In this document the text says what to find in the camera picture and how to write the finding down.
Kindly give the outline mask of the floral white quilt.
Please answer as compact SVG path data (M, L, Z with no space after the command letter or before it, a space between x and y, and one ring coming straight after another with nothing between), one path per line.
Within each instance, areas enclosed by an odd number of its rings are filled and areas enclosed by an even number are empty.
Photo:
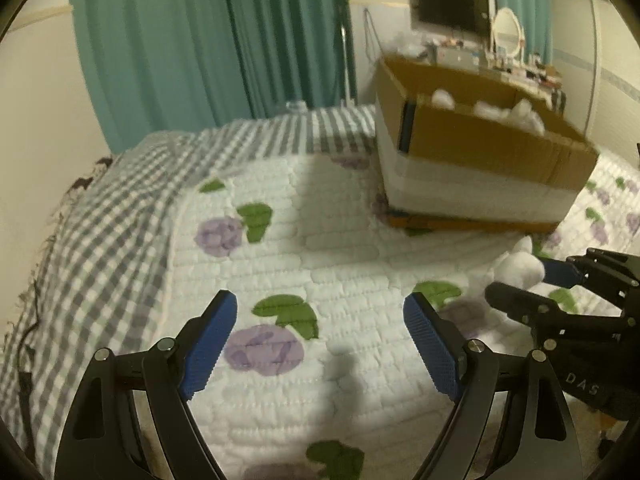
M482 300L524 236L396 230L376 158L286 156L213 174L172 215L158 336L230 290L238 318L190 404L230 479L409 479L450 412L402 318L420 292L468 337L522 354L530 339ZM639 176L602 156L533 254L639 246ZM580 288L538 284L570 313L613 314Z

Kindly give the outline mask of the white dressing table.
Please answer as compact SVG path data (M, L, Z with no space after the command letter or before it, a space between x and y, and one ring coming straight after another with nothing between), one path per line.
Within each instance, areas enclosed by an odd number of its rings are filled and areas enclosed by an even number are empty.
M567 96L561 73L551 65L529 65L518 58L491 55L480 64L480 74L528 92L544 100L549 110L564 114Z

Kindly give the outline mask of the grey checkered bed sheet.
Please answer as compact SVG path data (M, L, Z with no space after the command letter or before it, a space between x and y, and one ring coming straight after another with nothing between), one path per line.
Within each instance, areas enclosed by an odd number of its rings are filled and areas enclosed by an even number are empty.
M369 105L160 131L72 195L1 332L1 417L44 478L92 352L139 350L157 328L179 198L255 159L364 154L373 136Z

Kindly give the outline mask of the black wall television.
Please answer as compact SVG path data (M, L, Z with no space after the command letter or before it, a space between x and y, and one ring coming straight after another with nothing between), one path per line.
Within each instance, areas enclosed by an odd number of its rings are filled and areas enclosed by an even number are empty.
M489 0L418 0L418 19L483 39L490 36Z

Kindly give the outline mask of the grey mini fridge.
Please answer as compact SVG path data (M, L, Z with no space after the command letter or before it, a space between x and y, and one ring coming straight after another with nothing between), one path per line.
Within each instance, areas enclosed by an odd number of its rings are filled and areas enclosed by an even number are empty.
M480 68L480 54L477 51L459 47L437 46L435 48L436 64L455 68L456 70L469 70L474 72Z

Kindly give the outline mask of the clear plastic bag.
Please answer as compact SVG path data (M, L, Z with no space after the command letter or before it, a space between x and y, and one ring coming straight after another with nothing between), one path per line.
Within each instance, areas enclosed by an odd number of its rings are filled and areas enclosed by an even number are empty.
M427 58L431 46L431 40L420 32L398 32L390 44L390 52L402 58Z

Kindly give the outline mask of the brown cardboard box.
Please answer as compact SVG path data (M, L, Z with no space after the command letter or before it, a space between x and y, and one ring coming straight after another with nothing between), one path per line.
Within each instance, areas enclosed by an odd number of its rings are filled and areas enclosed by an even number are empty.
M374 120L394 228L549 233L599 157L525 91L396 55L378 63Z

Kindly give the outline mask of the clear water jug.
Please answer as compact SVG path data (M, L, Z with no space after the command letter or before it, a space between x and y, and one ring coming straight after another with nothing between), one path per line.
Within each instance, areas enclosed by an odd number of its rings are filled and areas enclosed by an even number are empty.
M307 113L308 106L304 100L288 101L285 103L285 109L289 113Z

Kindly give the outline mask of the oval vanity mirror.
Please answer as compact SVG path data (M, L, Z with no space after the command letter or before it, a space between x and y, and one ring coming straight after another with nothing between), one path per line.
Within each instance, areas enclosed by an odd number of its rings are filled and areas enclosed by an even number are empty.
M516 14L507 6L500 8L491 23L492 50L505 58L518 58L525 41Z

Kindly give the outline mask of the white cotton ball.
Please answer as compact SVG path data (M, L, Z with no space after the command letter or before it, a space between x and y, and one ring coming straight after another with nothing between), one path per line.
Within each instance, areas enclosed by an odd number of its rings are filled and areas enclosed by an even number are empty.
M533 254L530 236L521 238L496 261L494 280L520 289L531 289L544 280L544 265Z

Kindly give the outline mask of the large green curtain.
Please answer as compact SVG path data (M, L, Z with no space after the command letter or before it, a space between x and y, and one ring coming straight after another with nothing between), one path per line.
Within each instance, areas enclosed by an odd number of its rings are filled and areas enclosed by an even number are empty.
M108 148L268 118L355 91L348 0L70 0Z

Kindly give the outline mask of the white wardrobe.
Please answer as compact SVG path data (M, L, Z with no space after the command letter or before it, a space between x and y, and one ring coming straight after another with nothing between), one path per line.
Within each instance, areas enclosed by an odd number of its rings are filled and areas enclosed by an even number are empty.
M608 0L550 0L564 117L591 142L639 163L639 46Z

